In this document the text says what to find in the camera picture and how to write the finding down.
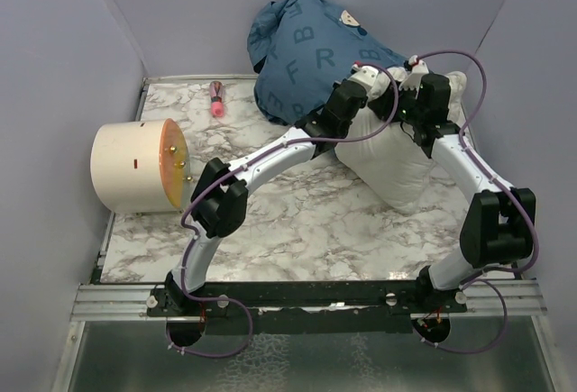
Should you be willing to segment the white pillow with red logo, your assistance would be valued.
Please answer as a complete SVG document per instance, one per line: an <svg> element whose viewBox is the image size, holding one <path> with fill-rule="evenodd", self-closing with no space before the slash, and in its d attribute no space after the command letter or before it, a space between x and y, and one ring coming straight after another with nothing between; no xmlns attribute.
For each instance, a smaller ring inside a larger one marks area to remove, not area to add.
<svg viewBox="0 0 577 392"><path fill-rule="evenodd" d="M461 71L444 74L451 87L448 119L464 121L462 98L467 77ZM359 138L376 132L384 122L368 104L361 109L349 128L347 138ZM420 197L428 186L435 163L412 141L411 127L391 123L383 132L365 141L340 142L336 158L352 170L388 206L402 214L417 210Z"/></svg>

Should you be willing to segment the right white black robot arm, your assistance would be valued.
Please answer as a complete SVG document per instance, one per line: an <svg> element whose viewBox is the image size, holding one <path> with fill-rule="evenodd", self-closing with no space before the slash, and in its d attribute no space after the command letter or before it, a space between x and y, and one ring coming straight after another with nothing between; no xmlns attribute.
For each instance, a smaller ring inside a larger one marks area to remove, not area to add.
<svg viewBox="0 0 577 392"><path fill-rule="evenodd" d="M492 171L450 120L450 94L447 77L411 74L398 85L395 114L412 128L414 143L448 173L469 204L458 249L423 268L416 280L418 303L431 308L443 305L460 285L483 272L535 252L535 194Z"/></svg>

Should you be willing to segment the blue lettered pillowcase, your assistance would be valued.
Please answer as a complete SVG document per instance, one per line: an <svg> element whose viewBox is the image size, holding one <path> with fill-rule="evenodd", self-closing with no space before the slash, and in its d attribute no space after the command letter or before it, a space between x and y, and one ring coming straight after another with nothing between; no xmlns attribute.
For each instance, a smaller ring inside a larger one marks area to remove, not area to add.
<svg viewBox="0 0 577 392"><path fill-rule="evenodd" d="M247 50L258 74L255 103L268 121L281 125L323 106L354 62L391 68L405 60L329 0L266 4L253 20Z"/></svg>

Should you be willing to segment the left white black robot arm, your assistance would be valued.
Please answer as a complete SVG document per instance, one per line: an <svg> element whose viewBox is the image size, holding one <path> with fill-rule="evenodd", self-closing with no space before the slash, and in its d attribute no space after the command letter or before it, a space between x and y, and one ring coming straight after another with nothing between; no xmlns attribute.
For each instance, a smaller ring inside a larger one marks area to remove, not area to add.
<svg viewBox="0 0 577 392"><path fill-rule="evenodd" d="M301 118L276 141L243 158L228 163L215 158L205 165L181 217L181 225L192 232L191 240L165 281L177 309L201 299L195 292L206 283L221 241L243 224L249 197L284 171L344 141L353 118L367 103L370 88L354 77L335 83L321 110Z"/></svg>

